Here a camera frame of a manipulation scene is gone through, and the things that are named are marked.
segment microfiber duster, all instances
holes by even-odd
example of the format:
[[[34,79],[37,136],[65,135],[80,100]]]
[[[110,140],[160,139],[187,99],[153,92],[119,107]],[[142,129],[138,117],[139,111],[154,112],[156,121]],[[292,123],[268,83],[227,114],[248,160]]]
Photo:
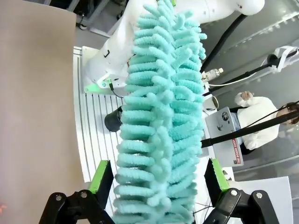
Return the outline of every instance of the microfiber duster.
[[[201,153],[206,39],[191,12],[175,15],[170,0],[144,7],[138,20],[122,107],[114,192],[117,224],[191,223]]]

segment caster wheel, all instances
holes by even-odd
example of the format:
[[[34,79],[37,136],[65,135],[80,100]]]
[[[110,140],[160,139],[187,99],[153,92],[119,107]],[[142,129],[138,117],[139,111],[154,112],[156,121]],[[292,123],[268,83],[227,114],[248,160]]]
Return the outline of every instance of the caster wheel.
[[[86,30],[86,29],[87,29],[87,26],[80,25],[79,28],[80,28],[81,30]]]

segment silver laptop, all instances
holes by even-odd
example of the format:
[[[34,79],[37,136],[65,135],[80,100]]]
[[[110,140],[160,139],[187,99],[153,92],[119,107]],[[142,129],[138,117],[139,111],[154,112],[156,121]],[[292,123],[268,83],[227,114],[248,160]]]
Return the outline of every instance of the silver laptop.
[[[210,138],[216,138],[235,131],[232,115],[228,107],[206,117],[206,126]],[[243,157],[238,139],[232,139],[213,145],[215,157],[222,167],[243,166]]]

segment beige panel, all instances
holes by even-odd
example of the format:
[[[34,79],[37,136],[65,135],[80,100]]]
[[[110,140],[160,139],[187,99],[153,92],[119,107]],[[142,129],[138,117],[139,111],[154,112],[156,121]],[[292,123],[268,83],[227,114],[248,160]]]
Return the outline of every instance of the beige panel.
[[[75,14],[0,3],[1,224],[36,224],[49,195],[84,188],[72,80]]]

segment white desk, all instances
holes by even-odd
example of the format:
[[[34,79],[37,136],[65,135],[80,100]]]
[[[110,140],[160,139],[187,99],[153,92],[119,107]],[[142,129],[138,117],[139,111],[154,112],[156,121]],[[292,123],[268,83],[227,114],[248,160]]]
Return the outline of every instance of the white desk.
[[[116,166],[116,158],[118,151],[116,146],[121,142],[121,138],[119,137],[119,133],[109,132],[103,121],[107,114],[122,105],[122,100],[115,96],[83,93],[81,65],[82,49],[75,47],[73,55],[73,75],[78,149],[84,181],[90,182],[93,178],[96,167],[100,163],[100,160],[110,160],[113,173],[115,174],[117,171],[118,167]],[[196,170],[196,182],[198,185],[196,202],[207,205],[210,201],[206,189],[204,173],[206,171],[208,159],[209,157],[201,158]],[[232,168],[226,168],[225,170],[233,178]],[[113,200],[116,198],[116,195],[113,190],[116,186],[117,182],[114,180],[106,206],[106,211],[110,216],[115,211]],[[202,208],[204,207],[199,204],[196,204],[195,206],[196,210],[200,210]],[[206,210],[195,214],[197,224],[203,223],[205,214]]]

